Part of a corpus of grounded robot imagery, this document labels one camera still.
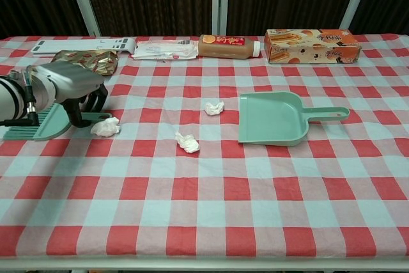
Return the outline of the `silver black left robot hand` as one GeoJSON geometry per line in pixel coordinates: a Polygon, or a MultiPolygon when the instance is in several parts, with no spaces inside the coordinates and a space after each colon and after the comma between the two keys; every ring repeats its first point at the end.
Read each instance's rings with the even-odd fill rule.
{"type": "Polygon", "coordinates": [[[67,61],[36,65],[32,69],[33,93],[39,111],[57,103],[63,106],[74,127],[91,125],[82,117],[80,105],[85,104],[86,112],[102,110],[108,96],[102,75],[67,61]]]}

